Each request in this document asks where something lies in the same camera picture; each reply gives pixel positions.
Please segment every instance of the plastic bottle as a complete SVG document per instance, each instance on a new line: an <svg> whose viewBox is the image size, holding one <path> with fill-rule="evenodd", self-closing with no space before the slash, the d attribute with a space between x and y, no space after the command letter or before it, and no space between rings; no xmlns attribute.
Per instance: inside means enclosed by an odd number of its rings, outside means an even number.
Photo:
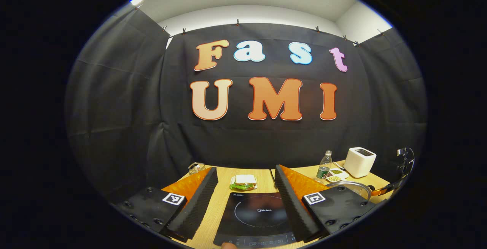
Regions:
<svg viewBox="0 0 487 249"><path fill-rule="evenodd" d="M330 172L330 166L332 163L332 152L328 150L325 153L325 157L321 159L320 165L318 166L318 172L316 173L315 180L324 183L324 179Z"/></svg>

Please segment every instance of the black induction cooker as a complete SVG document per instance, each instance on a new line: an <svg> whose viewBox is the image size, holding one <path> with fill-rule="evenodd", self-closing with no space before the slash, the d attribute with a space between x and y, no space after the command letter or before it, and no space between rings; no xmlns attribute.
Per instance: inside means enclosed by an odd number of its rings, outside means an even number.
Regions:
<svg viewBox="0 0 487 249"><path fill-rule="evenodd" d="M286 210L276 193L232 192L213 241L240 248L266 248L296 242Z"/></svg>

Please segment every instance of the lettuce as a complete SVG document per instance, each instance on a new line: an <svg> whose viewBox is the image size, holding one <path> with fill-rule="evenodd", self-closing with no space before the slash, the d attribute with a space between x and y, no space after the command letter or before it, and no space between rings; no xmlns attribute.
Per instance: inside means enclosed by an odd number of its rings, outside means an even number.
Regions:
<svg viewBox="0 0 487 249"><path fill-rule="evenodd" d="M249 190L249 188L254 188L254 184L248 184L248 185L237 185L237 184L232 184L230 185L230 189L240 189L240 190Z"/></svg>

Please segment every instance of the black fabric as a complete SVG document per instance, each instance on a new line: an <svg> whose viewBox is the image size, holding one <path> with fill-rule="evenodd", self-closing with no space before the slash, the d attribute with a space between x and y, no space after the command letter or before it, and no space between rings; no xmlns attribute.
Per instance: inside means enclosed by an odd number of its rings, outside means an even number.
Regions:
<svg viewBox="0 0 487 249"><path fill-rule="evenodd" d="M196 46L226 39L230 45L216 67L195 72L199 51ZM263 45L266 58L261 62L238 62L233 58L236 45L256 40ZM290 59L291 42L308 44L313 61L295 64ZM340 72L331 48L345 54L348 72ZM267 77L276 91L285 79L303 82L300 90L299 121L284 121L269 116L263 121L248 118L252 111L252 77ZM191 106L193 81L210 83L206 105L217 105L218 79L231 79L226 115L216 121L199 119ZM334 120L321 120L321 83L337 86ZM361 59L350 41L312 29L276 24L222 25L175 35L166 50L161 77L161 112L164 135L173 160L181 170L194 161L234 168L273 168L318 164L326 150L335 160L345 159L348 148L367 147L371 129L371 93Z"/></svg>
<svg viewBox="0 0 487 249"><path fill-rule="evenodd" d="M372 100L368 149L377 154L371 172L392 182L399 164L395 152L413 149L421 155L428 103L423 76L395 28L368 39L356 49L367 72Z"/></svg>
<svg viewBox="0 0 487 249"><path fill-rule="evenodd" d="M66 126L84 173L111 202L177 179L159 112L169 35L128 5L80 52L66 91Z"/></svg>

